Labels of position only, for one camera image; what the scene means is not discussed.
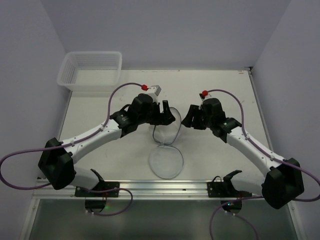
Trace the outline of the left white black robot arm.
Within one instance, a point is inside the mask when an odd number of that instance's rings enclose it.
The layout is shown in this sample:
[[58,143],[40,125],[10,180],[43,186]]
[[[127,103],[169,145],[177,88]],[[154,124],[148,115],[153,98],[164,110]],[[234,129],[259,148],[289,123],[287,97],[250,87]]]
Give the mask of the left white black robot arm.
[[50,139],[38,167],[55,190],[74,186],[92,193],[104,191],[107,187],[102,176],[76,163],[97,148],[136,131],[139,125],[168,126],[175,120],[166,100],[159,104],[149,94],[141,93],[131,104],[111,114],[107,122],[62,142]]

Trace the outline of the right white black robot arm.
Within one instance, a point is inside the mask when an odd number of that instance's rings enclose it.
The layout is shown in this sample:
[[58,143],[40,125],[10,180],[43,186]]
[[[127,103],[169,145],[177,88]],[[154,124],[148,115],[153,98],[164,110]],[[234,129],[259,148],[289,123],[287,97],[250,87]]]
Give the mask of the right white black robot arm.
[[253,179],[242,170],[234,170],[219,182],[209,182],[208,190],[218,197],[260,195],[271,207],[280,209],[304,192],[300,163],[273,153],[260,142],[253,144],[254,138],[243,133],[242,123],[226,116],[217,98],[204,99],[201,105],[190,105],[181,123],[195,130],[210,129],[215,137],[237,149],[261,172],[261,176]]

